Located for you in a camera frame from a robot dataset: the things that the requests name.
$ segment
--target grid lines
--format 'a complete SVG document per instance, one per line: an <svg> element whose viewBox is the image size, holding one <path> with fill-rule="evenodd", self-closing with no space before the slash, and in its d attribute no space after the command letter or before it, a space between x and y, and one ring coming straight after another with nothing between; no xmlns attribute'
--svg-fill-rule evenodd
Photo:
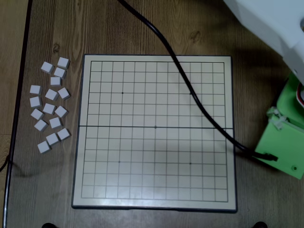
<svg viewBox="0 0 304 228"><path fill-rule="evenodd" d="M223 62L181 62L226 128ZM172 62L92 61L82 199L228 202L227 141Z"/></svg>

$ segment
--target black cable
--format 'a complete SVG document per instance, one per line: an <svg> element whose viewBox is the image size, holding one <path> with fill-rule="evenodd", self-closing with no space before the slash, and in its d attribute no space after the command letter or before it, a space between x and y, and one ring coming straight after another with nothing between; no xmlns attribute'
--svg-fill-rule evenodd
<svg viewBox="0 0 304 228"><path fill-rule="evenodd" d="M7 165L7 163L9 162L10 156L6 156L6 159L4 161L4 164L0 167L0 172L5 168L5 166Z"/></svg>
<svg viewBox="0 0 304 228"><path fill-rule="evenodd" d="M232 144L234 144L237 148L240 150L246 152L248 155L254 156L256 158L265 159L269 161L276 161L277 157L271 155L271 154L260 154L255 151L252 151L251 149L243 146L241 143L236 141L233 137L231 137L223 128L221 128L214 120L213 118L208 114L208 112L205 110L203 105L201 104L198 96L196 95L190 81L188 80L184 70L182 69L178 59L176 58L176 55L174 51L172 50L170 44L166 40L166 38L163 36L163 34L150 22L148 21L143 15L141 15L139 12L137 12L135 9L133 9L126 1L124 0L118 0L128 11L130 11L135 17L137 17L141 22L143 22L146 26L148 26L154 33L157 35L157 37L161 40L161 42L166 47L167 51L169 52L170 56L173 59L173 62L175 63L176 67L178 68L182 78L184 79L188 89L190 90L190 93L195 100L197 106L201 110L201 112L205 115L205 117L212 123L212 125L223 134Z"/></svg>

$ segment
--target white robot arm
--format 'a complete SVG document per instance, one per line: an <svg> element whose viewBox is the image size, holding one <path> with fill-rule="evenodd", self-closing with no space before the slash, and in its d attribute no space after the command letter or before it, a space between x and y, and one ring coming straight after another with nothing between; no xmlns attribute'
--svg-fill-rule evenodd
<svg viewBox="0 0 304 228"><path fill-rule="evenodd" d="M273 50L304 85L304 0L224 0L237 19Z"/></svg>

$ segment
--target wood grain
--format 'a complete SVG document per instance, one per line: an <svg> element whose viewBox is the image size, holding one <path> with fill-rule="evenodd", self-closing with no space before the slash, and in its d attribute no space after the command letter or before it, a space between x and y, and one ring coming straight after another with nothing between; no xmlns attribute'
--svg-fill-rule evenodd
<svg viewBox="0 0 304 228"><path fill-rule="evenodd" d="M10 135L0 135L0 167L4 164L4 161L10 151ZM6 179L7 166L2 172L0 172L0 205L4 202L5 192L5 179ZM0 208L0 221L2 222L3 207Z"/></svg>
<svg viewBox="0 0 304 228"><path fill-rule="evenodd" d="M130 0L163 32L177 54L230 55L233 58L236 138L254 148L267 123L266 110L288 69L281 57L243 28L221 0ZM238 212L72 209L80 78L83 54L167 54L141 22L114 0L35 0L32 6L19 127L8 206L8 227L214 227L304 226L304 185L255 161L236 157ZM59 100L72 137L39 154L37 144L53 131L34 129L29 87L49 87L43 61L71 60L63 86L72 97Z"/></svg>
<svg viewBox="0 0 304 228"><path fill-rule="evenodd" d="M0 134L11 134L28 0L0 0Z"/></svg>

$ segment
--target white cube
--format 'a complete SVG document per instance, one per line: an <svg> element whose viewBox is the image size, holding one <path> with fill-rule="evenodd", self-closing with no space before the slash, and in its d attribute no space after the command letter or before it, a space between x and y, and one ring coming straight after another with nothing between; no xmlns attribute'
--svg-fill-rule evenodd
<svg viewBox="0 0 304 228"><path fill-rule="evenodd" d="M66 88L62 88L58 90L59 95L61 96L62 99L68 99L71 95L68 93Z"/></svg>
<svg viewBox="0 0 304 228"><path fill-rule="evenodd" d="M33 116L36 120L41 120L44 117L44 114L35 108L31 116Z"/></svg>
<svg viewBox="0 0 304 228"><path fill-rule="evenodd" d="M47 136L47 142L50 146L52 146L52 145L56 144L57 142L59 142L59 139L55 133L52 133L49 136Z"/></svg>
<svg viewBox="0 0 304 228"><path fill-rule="evenodd" d="M42 92L42 87L39 85L31 85L30 86L30 91L31 94L37 94L40 95Z"/></svg>
<svg viewBox="0 0 304 228"><path fill-rule="evenodd" d="M67 131L66 128L62 129L61 131L57 132L60 140L64 140L68 137L70 137L70 133Z"/></svg>
<svg viewBox="0 0 304 228"><path fill-rule="evenodd" d="M35 96L29 99L30 101L30 106L32 108L37 108L42 106L41 98L39 96Z"/></svg>
<svg viewBox="0 0 304 228"><path fill-rule="evenodd" d="M66 75L67 75L67 72L64 69L56 67L56 70L54 72L54 76L60 77L62 79L65 79Z"/></svg>
<svg viewBox="0 0 304 228"><path fill-rule="evenodd" d="M56 106L52 104L46 103L46 105L43 108L43 112L49 113L49 114L54 114Z"/></svg>
<svg viewBox="0 0 304 228"><path fill-rule="evenodd" d="M59 58L59 61L57 63L58 67L64 68L64 69L68 69L68 66L70 65L70 60L68 60L67 58Z"/></svg>
<svg viewBox="0 0 304 228"><path fill-rule="evenodd" d="M68 114L68 111L64 109L64 107L59 106L56 110L55 113L60 117L63 118Z"/></svg>
<svg viewBox="0 0 304 228"><path fill-rule="evenodd" d="M55 101L55 100L57 100L58 97L59 97L59 94L57 92L55 92L54 90L49 89L47 91L46 98L48 98L52 101Z"/></svg>
<svg viewBox="0 0 304 228"><path fill-rule="evenodd" d="M43 65L42 65L42 67L41 67L41 70L43 72L51 74L52 71L54 70L54 66L52 64L50 64L50 63L44 62Z"/></svg>
<svg viewBox="0 0 304 228"><path fill-rule="evenodd" d="M40 153L44 153L44 152L49 151L51 148L48 145L47 141L44 141L44 142L38 144L38 149L39 149Z"/></svg>
<svg viewBox="0 0 304 228"><path fill-rule="evenodd" d="M51 86L61 86L61 78L51 77Z"/></svg>
<svg viewBox="0 0 304 228"><path fill-rule="evenodd" d="M43 120L39 120L35 126L34 126L38 131L43 132L47 127L47 123L44 122Z"/></svg>
<svg viewBox="0 0 304 228"><path fill-rule="evenodd" d="M58 117L50 119L49 123L51 124L51 128L58 128L62 126L62 123Z"/></svg>

